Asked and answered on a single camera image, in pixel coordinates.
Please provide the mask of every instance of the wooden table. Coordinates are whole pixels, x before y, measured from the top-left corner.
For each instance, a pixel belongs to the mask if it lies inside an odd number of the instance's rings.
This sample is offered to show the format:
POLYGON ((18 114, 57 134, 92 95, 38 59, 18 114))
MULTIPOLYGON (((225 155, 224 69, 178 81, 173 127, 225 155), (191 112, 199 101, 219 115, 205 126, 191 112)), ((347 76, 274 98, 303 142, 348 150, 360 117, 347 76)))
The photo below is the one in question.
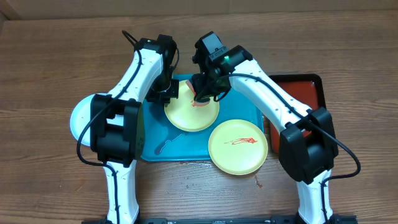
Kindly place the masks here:
MULTIPOLYGON (((317 73, 336 135, 359 176, 330 183, 331 206, 361 223, 398 219, 398 13, 304 12, 6 22, 0 36, 0 223, 79 223, 108 211, 104 171, 82 164, 69 130, 74 106, 110 90, 132 60, 122 36, 172 35, 177 73, 195 73, 194 43, 215 31, 248 49, 269 75, 317 73)), ((84 149, 92 160, 96 155, 84 149)), ((334 174, 354 170, 340 151, 334 174)), ((137 165, 142 217, 295 214, 295 182, 269 154, 256 174, 211 162, 137 165)))

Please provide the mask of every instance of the blue tray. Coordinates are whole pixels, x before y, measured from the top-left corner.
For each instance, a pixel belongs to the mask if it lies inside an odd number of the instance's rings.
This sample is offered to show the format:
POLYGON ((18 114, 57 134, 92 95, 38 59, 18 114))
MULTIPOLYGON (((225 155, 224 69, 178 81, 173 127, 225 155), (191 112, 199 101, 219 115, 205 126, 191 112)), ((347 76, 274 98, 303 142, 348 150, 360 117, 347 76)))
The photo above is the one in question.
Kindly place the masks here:
MULTIPOLYGON (((192 75, 176 75, 187 80, 192 75)), ((143 103, 145 145, 141 158, 146 161, 205 161, 210 160, 208 140, 211 132, 224 121, 243 119, 252 122, 264 132, 262 113, 242 94, 231 90, 220 101, 220 113, 208 128, 186 132, 176 128, 166 117, 164 106, 143 103)))

